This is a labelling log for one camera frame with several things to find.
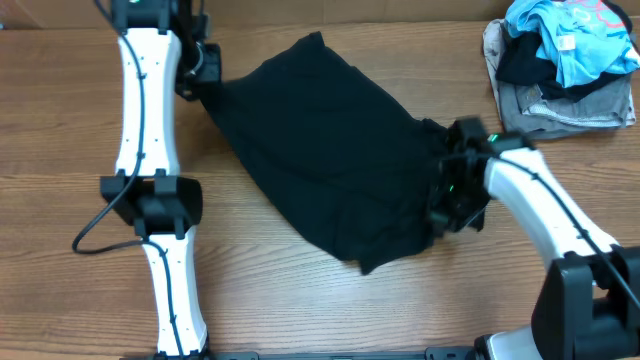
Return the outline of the black knit garment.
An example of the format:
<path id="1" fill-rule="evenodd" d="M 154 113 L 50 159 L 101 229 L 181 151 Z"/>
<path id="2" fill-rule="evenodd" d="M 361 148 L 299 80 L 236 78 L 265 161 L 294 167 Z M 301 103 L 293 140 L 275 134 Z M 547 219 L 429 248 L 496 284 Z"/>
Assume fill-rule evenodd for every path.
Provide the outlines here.
<path id="1" fill-rule="evenodd" d="M 446 129 L 413 118 L 320 33 L 197 93 L 261 191 L 311 244 L 363 273 L 433 244 L 426 212 Z"/>

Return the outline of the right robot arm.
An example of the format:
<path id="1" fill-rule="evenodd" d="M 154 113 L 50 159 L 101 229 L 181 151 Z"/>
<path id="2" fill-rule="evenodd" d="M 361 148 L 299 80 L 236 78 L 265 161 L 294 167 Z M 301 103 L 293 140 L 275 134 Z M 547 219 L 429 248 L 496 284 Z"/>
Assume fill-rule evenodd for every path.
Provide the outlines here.
<path id="1" fill-rule="evenodd" d="M 488 134 L 477 118 L 448 129 L 448 153 L 427 204 L 434 234 L 482 230 L 501 202 L 541 256 L 546 278 L 529 325 L 478 337 L 471 346 L 431 347 L 428 359 L 625 359 L 639 354 L 639 250 L 598 227 L 556 180 L 542 153 L 518 132 Z"/>

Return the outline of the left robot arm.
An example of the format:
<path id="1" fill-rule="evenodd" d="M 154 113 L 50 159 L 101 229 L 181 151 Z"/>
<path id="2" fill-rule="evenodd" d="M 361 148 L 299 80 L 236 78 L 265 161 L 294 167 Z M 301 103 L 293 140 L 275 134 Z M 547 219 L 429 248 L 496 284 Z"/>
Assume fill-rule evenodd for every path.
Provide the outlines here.
<path id="1" fill-rule="evenodd" d="M 108 210 L 132 227 L 149 264 L 158 319 L 156 359 L 210 359 L 194 243 L 203 214 L 200 183 L 182 176 L 176 97 L 221 79 L 220 49 L 207 43 L 209 17 L 189 1 L 111 2 L 123 75 L 122 136 L 113 175 L 100 180 Z"/>

